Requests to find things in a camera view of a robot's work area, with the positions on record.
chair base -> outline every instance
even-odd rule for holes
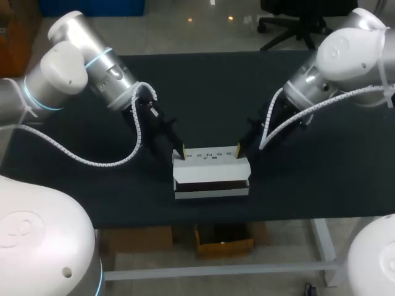
[[[319,18],[318,22],[312,23],[302,18],[300,20],[287,20],[273,17],[261,17],[259,19],[257,31],[259,33],[265,33],[267,31],[267,23],[285,27],[288,30],[262,46],[260,51],[267,51],[293,36],[296,36],[296,40],[298,41],[303,39],[309,50],[315,50],[315,44],[310,34],[329,35],[333,31],[326,26],[323,18]]]

floor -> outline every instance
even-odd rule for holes
[[[375,0],[360,0],[360,6],[373,10]],[[395,25],[395,3],[383,12],[383,21]],[[176,54],[186,52],[258,51],[282,32],[269,26],[264,35],[256,32],[257,19],[271,16],[260,9],[259,0],[147,0],[143,17],[91,18],[91,24],[120,55]],[[341,17],[328,18],[330,27]],[[46,33],[54,18],[43,21],[29,68],[49,49]],[[314,36],[317,44],[322,37]],[[276,49],[305,49],[302,42],[290,39]],[[9,134],[0,133],[0,164]],[[356,219],[329,219],[335,246],[339,249]],[[118,254],[116,269],[142,269],[232,263],[271,263],[317,260],[308,221],[268,222],[271,246],[261,247],[244,258],[196,261],[194,250],[177,245],[169,252]],[[351,296],[347,283],[326,288],[322,275],[311,273],[259,274],[241,276],[191,277],[115,282],[107,286],[108,295],[270,295],[302,296],[306,281],[319,288],[320,296]]]
[[[337,252],[343,246],[356,221],[357,218],[327,220]],[[271,245],[259,247],[246,257],[226,260],[197,260],[193,246],[184,243],[177,244],[171,251],[118,254],[115,260],[115,270],[249,263],[297,263],[319,260],[310,221],[269,221],[267,228]],[[106,259],[104,259],[104,268],[107,269]],[[107,285],[106,295],[303,296],[302,291],[306,282],[318,287],[319,296],[352,296],[346,282],[337,288],[326,288],[321,272],[119,281],[110,282]]]

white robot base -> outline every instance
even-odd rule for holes
[[[0,176],[0,294],[103,296],[89,216],[59,191]]]

office chair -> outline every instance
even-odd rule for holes
[[[303,39],[310,50],[315,49],[311,33],[329,35],[332,30],[326,25],[323,17],[346,16],[358,7],[357,0],[261,0],[261,8],[273,15],[285,14],[291,17],[299,17],[299,20],[285,18],[261,17],[257,30],[259,33],[267,31],[266,24],[278,25],[287,28],[280,36],[277,36],[260,50],[267,51],[277,44],[296,36],[296,40]]]

white cable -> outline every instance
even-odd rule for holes
[[[13,80],[12,78],[3,78],[3,80],[10,81],[11,84],[14,86],[14,88],[17,90],[18,96],[20,101],[22,102],[22,105],[25,107],[24,114],[21,116],[21,122],[23,118],[25,117],[26,113],[29,112],[34,118],[38,118],[37,114],[33,111],[33,109],[26,103],[25,97],[22,94],[22,91],[20,90],[20,86],[18,83]]]
[[[323,101],[317,105],[314,105],[310,108],[307,108],[301,112],[299,112],[298,114],[292,116],[291,118],[289,118],[288,120],[284,121],[282,124],[280,124],[274,131],[272,131],[267,138],[265,139],[265,141],[259,146],[259,150],[262,150],[267,143],[273,139],[280,131],[282,131],[284,128],[286,128],[288,125],[290,125],[292,122],[295,122],[296,120],[302,118],[303,116],[310,114],[314,111],[317,111],[318,109],[321,109],[322,107],[331,105],[335,102],[339,102],[341,100],[347,99],[348,97],[352,97],[352,96],[356,96],[358,94],[363,94],[363,93],[370,93],[370,92],[374,92],[374,91],[382,91],[384,90],[384,86],[367,86],[366,88],[360,88],[360,89],[356,89],[355,91],[350,91],[350,92],[346,92],[344,94],[341,94],[339,96],[333,97],[327,101]]]
[[[138,100],[138,95],[137,92],[139,90],[140,87],[145,86],[146,88],[148,88],[149,92],[152,95],[152,98],[157,101],[157,94],[154,90],[154,88],[149,85],[148,83],[145,82],[139,82],[131,95],[131,111],[132,111],[132,115],[133,115],[133,119],[135,121],[135,125],[136,125],[136,133],[137,133],[137,140],[136,140],[136,145],[135,148],[133,149],[133,151],[131,152],[131,154],[122,159],[119,160],[118,162],[111,162],[111,163],[99,163],[99,162],[91,162],[89,160],[83,159],[77,155],[75,155],[74,153],[72,153],[71,151],[67,150],[64,146],[62,146],[61,144],[59,144],[58,142],[56,142],[55,140],[53,140],[52,138],[50,138],[49,136],[47,136],[46,134],[38,131],[35,128],[31,128],[30,126],[27,125],[7,125],[7,126],[2,126],[0,127],[0,131],[2,130],[8,130],[8,129],[21,129],[21,130],[25,130],[25,131],[29,131],[39,137],[41,137],[42,139],[44,139],[45,141],[49,142],[50,144],[52,144],[53,146],[55,146],[56,148],[58,148],[60,151],[62,151],[64,154],[68,155],[69,157],[71,157],[72,159],[81,162],[85,165],[90,165],[92,167],[100,167],[100,168],[110,168],[110,167],[116,167],[119,165],[123,165],[124,163],[127,163],[129,160],[131,160],[137,153],[138,149],[141,146],[141,128],[140,128],[140,123],[138,121],[138,117],[137,117],[137,110],[136,110],[136,101]]]
[[[273,96],[272,101],[270,102],[269,108],[267,109],[267,115],[266,115],[266,120],[265,120],[265,125],[264,125],[264,133],[262,135],[262,139],[260,140],[259,147],[265,142],[267,132],[269,131],[269,124],[270,124],[270,119],[272,117],[272,112],[274,105],[276,103],[277,97],[283,92],[283,88],[280,88]]]

